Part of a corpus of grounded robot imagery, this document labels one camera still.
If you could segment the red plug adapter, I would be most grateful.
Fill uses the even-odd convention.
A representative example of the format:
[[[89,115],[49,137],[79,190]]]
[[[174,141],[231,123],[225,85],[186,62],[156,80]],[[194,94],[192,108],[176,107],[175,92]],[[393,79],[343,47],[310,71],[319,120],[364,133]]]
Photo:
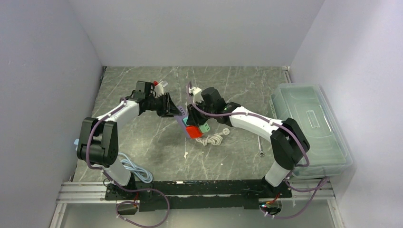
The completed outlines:
[[[203,136],[203,133],[198,126],[186,126],[185,129],[191,139],[200,138]]]

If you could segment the light green plug adapter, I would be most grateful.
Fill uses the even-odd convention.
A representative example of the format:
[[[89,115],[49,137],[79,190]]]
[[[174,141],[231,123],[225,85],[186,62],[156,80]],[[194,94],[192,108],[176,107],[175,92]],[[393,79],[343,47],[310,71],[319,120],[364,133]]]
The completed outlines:
[[[202,132],[202,133],[207,133],[207,132],[209,132],[210,131],[210,126],[208,125],[208,123],[206,122],[206,123],[204,123],[203,125],[200,125],[199,126],[199,129],[200,129],[200,131]]]

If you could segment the teal plug adapter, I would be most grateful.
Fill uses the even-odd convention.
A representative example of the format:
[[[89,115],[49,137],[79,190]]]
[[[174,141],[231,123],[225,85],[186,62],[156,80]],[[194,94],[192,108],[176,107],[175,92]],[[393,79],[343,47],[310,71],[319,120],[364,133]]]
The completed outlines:
[[[184,117],[184,118],[182,119],[182,122],[183,122],[183,124],[184,124],[185,126],[188,126],[187,121],[188,121],[188,116],[186,116],[186,117]]]

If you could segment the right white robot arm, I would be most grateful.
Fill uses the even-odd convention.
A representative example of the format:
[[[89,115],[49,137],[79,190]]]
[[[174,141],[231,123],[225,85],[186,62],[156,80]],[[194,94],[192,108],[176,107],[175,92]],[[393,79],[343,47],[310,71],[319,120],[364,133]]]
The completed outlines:
[[[272,119],[238,103],[227,103],[214,87],[202,90],[188,84],[187,95],[191,99],[187,106],[188,126],[199,127],[215,119],[220,124],[249,131],[271,143],[274,162],[262,183],[262,192],[267,197],[279,193],[280,184],[301,166],[302,159],[306,162],[304,166],[309,166],[307,152],[311,146],[296,120]]]

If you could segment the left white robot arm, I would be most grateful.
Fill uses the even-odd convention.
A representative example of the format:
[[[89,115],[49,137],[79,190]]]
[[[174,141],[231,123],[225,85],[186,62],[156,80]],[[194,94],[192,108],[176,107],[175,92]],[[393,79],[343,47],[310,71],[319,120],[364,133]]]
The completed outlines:
[[[78,159],[85,161],[89,169],[103,173],[118,186],[118,194],[126,200],[136,195],[137,187],[135,175],[118,159],[119,130],[146,111],[154,111],[161,118],[180,115],[181,111],[164,90],[167,84],[137,81],[131,94],[122,97],[115,108],[82,122],[76,149]]]

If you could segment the silver wrench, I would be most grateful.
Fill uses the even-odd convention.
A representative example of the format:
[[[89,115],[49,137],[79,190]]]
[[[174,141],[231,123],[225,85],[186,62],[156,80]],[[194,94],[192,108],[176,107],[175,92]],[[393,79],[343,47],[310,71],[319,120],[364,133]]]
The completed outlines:
[[[264,153],[263,148],[262,148],[262,140],[261,140],[260,136],[258,136],[258,146],[259,146],[259,155],[260,155],[260,157],[264,157],[265,153]]]

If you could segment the clear plastic storage bin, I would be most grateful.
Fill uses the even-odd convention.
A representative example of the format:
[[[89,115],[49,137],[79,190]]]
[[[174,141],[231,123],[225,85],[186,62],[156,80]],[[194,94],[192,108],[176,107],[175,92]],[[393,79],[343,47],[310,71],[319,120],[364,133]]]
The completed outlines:
[[[297,121],[310,143],[308,167],[295,168],[293,179],[316,179],[342,174],[352,164],[326,99],[317,84],[280,84],[271,95],[275,119]]]

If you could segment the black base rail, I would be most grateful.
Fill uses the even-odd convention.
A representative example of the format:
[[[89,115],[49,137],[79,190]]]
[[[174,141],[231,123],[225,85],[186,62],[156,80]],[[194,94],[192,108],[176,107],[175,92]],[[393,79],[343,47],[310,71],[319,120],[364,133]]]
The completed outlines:
[[[109,183],[105,200],[138,200],[140,212],[160,209],[244,208],[258,209],[273,199],[289,199],[291,190],[282,183],[272,187],[264,179],[136,181],[136,192],[127,192]]]

